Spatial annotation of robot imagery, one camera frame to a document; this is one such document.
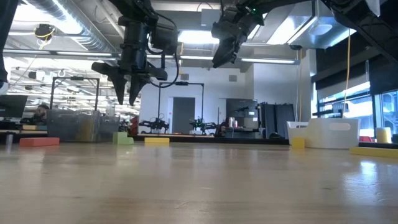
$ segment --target gray door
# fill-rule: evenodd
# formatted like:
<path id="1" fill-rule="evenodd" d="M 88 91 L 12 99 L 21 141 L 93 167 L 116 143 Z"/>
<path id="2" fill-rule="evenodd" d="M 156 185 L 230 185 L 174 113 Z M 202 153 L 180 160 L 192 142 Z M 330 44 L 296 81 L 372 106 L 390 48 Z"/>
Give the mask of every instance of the gray door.
<path id="1" fill-rule="evenodd" d="M 173 133 L 189 134 L 192 130 L 190 122 L 195 119 L 195 99 L 174 97 L 173 102 Z"/>

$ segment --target green block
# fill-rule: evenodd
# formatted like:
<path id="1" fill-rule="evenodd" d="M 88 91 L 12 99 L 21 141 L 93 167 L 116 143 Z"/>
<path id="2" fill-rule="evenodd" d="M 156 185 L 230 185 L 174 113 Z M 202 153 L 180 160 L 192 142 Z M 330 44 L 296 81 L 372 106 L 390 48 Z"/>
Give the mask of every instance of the green block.
<path id="1" fill-rule="evenodd" d="M 128 138 L 127 133 L 113 133 L 113 144 L 131 145 L 134 144 L 133 138 Z"/>

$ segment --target computer monitor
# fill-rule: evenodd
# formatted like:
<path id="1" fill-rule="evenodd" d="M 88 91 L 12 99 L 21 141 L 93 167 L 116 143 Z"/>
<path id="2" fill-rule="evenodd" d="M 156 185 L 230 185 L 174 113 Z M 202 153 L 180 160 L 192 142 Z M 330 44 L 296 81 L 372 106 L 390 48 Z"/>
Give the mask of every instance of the computer monitor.
<path id="1" fill-rule="evenodd" d="M 21 118 L 24 114 L 27 96 L 22 95 L 1 95 L 0 96 L 0 117 Z"/>

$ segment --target black robotic arm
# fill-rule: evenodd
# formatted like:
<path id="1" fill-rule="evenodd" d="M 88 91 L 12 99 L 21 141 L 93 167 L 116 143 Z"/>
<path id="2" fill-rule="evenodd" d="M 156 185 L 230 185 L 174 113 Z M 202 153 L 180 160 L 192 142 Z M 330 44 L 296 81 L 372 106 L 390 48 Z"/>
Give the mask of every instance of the black robotic arm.
<path id="1" fill-rule="evenodd" d="M 106 63 L 95 62 L 91 68 L 101 74 L 107 75 L 112 81 L 119 103 L 123 104 L 124 88 L 129 80 L 130 104 L 133 105 L 142 87 L 150 83 L 151 77 L 158 80 L 167 80 L 167 72 L 156 68 L 147 61 L 147 46 L 150 42 L 153 47 L 162 50 L 160 53 L 162 66 L 165 55 L 175 55 L 177 59 L 176 26 L 158 24 L 159 16 L 150 4 L 150 0 L 109 0 L 123 15 L 118 24 L 124 26 L 124 41 L 121 59 L 116 67 Z"/>
<path id="2" fill-rule="evenodd" d="M 307 0 L 245 0 L 222 13 L 213 24 L 211 34 L 220 39 L 213 57 L 213 67 L 234 63 L 240 46 L 256 25 L 264 25 L 262 15 L 289 4 Z M 336 21 L 357 30 L 373 47 L 391 62 L 398 63 L 397 31 L 386 24 L 372 10 L 366 0 L 321 0 L 331 9 Z"/>

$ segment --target white bin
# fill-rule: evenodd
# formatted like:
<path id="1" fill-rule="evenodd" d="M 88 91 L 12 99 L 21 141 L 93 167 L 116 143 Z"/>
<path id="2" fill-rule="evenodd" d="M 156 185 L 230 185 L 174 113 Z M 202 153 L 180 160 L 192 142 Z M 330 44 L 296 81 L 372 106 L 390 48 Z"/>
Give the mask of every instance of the white bin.
<path id="1" fill-rule="evenodd" d="M 294 137 L 305 138 L 306 147 L 348 149 L 359 144 L 359 120 L 342 118 L 311 119 L 306 128 L 288 123 L 289 142 Z"/>
<path id="2" fill-rule="evenodd" d="M 306 128 L 308 122 L 287 122 L 287 135 L 289 137 L 289 144 L 292 144 L 293 138 L 307 138 Z"/>

